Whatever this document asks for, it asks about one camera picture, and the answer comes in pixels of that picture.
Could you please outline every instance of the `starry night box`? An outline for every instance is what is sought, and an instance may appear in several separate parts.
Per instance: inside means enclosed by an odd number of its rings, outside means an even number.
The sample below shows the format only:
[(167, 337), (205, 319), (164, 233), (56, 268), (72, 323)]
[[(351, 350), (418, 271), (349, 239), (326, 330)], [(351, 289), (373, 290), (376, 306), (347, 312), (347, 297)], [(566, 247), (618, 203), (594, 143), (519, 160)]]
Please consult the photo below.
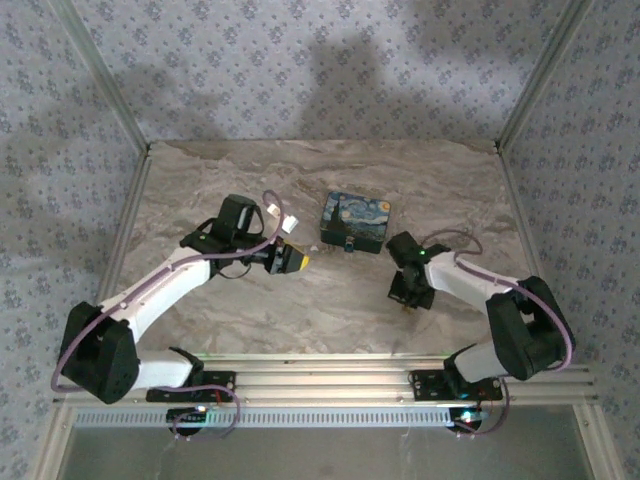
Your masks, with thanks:
[(320, 220), (320, 240), (346, 252), (380, 253), (390, 210), (384, 200), (330, 192)]

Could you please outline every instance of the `mounting bracket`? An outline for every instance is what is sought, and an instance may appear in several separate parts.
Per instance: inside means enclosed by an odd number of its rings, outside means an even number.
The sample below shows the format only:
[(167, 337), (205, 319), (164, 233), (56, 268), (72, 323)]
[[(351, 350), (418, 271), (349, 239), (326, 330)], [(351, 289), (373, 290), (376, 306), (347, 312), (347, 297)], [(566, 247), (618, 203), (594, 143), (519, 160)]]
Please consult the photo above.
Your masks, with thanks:
[[(409, 372), (409, 383), (416, 402), (461, 400), (449, 386), (444, 370), (413, 370)], [(469, 402), (502, 400), (502, 388), (497, 378), (469, 384), (465, 393), (464, 400)]]

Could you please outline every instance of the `white connector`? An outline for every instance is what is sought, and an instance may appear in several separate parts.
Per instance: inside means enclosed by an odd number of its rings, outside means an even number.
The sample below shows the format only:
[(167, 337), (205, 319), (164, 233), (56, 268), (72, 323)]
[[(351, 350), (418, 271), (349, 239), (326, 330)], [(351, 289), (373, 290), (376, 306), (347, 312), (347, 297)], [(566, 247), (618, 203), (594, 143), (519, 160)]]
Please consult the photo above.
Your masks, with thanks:
[[(280, 216), (280, 209), (275, 203), (272, 203), (267, 207), (267, 212), (271, 214), (272, 217), (278, 218)], [(282, 222), (282, 230), (289, 234), (293, 232), (293, 229), (298, 225), (298, 219), (293, 215), (289, 215), (288, 213), (284, 214), (284, 222)]]

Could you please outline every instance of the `starry night painting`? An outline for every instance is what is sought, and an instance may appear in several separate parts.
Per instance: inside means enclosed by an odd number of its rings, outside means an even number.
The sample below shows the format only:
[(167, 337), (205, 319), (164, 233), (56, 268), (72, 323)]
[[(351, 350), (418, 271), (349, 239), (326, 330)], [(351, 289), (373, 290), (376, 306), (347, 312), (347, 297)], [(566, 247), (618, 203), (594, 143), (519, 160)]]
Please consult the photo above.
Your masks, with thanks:
[(391, 205), (349, 193), (331, 192), (322, 213), (320, 228), (383, 242)]

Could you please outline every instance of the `glass enclosure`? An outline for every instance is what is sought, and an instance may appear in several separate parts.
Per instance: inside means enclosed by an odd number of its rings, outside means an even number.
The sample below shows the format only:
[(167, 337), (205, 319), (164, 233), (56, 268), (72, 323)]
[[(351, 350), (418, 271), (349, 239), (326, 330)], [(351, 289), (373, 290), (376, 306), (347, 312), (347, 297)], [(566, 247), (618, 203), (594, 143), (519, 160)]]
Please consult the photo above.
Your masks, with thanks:
[(176, 442), (167, 428), (74, 427), (59, 480), (569, 480), (593, 478), (571, 407), (516, 407), (474, 439), (445, 428), (240, 428)]

